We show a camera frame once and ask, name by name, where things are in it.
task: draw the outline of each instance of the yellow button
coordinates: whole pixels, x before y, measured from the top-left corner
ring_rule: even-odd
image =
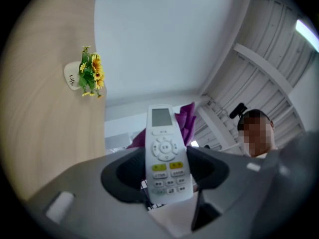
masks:
[[[169,163],[169,167],[170,169],[182,168],[183,163],[182,162]]]
[[[152,166],[153,171],[165,171],[166,170],[166,164],[158,164]]]

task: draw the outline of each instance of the white pot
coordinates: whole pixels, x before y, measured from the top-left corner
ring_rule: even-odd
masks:
[[[71,90],[78,90],[79,86],[79,67],[81,61],[71,62],[64,67],[65,81]]]

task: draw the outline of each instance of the man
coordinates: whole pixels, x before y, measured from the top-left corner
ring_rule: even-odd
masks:
[[[274,123],[261,110],[250,110],[237,124],[237,130],[244,143],[244,149],[251,157],[265,158],[267,153],[275,150]]]

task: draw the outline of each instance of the remote control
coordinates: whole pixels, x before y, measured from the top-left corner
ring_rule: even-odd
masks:
[[[149,106],[145,149],[151,202],[169,204],[191,198],[193,186],[186,147],[172,106]]]

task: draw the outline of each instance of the ceiling light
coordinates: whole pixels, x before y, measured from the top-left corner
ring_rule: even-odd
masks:
[[[199,147],[197,141],[192,141],[192,142],[190,143],[190,145],[193,146],[193,147]]]
[[[296,30],[319,52],[319,40],[316,35],[299,19],[296,23]]]

